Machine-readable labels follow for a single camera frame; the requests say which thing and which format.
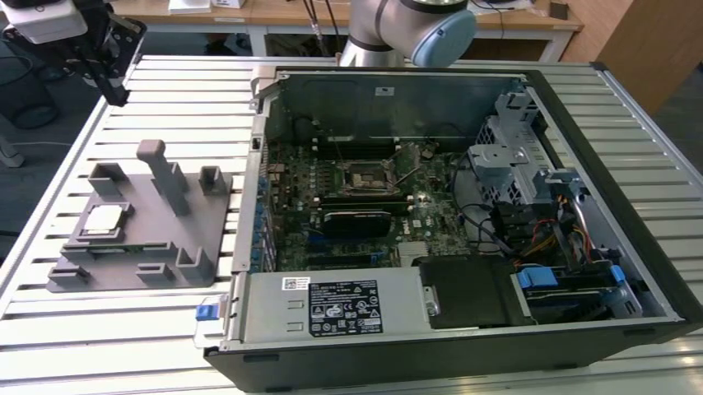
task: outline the power supply label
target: power supply label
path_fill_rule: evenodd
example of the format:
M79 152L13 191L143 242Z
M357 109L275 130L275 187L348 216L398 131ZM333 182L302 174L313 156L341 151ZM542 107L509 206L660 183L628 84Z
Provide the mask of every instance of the power supply label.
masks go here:
M308 300L312 336L382 333L376 280L312 283Z

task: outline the red wire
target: red wire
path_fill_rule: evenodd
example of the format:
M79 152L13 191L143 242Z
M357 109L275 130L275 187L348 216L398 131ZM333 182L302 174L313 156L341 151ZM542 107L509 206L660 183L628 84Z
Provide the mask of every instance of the red wire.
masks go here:
M534 243L534 240L537 239L537 229L538 229L538 226L541 224L545 224L545 223L549 223L549 222L553 222L553 220L540 220L537 221L537 223L534 224L534 227L532 228L532 243Z

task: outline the white label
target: white label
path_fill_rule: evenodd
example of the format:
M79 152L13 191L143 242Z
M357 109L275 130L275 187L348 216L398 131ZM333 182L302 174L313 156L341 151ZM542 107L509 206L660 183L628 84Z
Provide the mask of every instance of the white label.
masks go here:
M243 18L214 18L214 22L243 23Z
M284 277L281 290L306 290L309 277Z
M376 96L392 96L394 95L394 88L392 86L378 86L376 88Z

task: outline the desk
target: desk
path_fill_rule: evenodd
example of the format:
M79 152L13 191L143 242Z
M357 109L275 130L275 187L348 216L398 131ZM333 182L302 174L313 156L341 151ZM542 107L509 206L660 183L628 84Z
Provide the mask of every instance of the desk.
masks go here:
M324 3L317 1L316 6L322 33L333 34ZM332 6L340 33L348 34L349 6L344 3L333 3ZM207 14L179 15L167 14L167 0L119 0L114 2L114 11L146 23L149 30L155 32L246 33L250 36L253 56L266 55L265 35L312 34L308 14L300 0L247 0L239 9L213 7ZM558 60L572 34L582 28L576 19L561 21L526 11L502 12L502 23L504 34L500 31L498 15L480 15L476 38L546 41L538 59L544 62Z

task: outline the metal table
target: metal table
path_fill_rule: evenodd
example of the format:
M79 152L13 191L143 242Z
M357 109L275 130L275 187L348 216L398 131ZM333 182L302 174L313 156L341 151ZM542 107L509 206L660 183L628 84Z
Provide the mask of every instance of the metal table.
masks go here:
M233 176L218 278L206 289L51 294L46 273L90 194L95 162L146 172L137 143L158 138L183 172L245 168L251 126L249 76L258 64L330 65L309 58L145 56L127 79L130 103L101 100L0 271L2 395L238 391L193 347L194 306L226 292L239 206ZM703 296L703 178L608 72L585 64L469 62L454 67L540 69L696 295ZM556 152L569 159L554 140ZM324 393L698 393L703 341L696 332L640 346L582 369L326 389Z

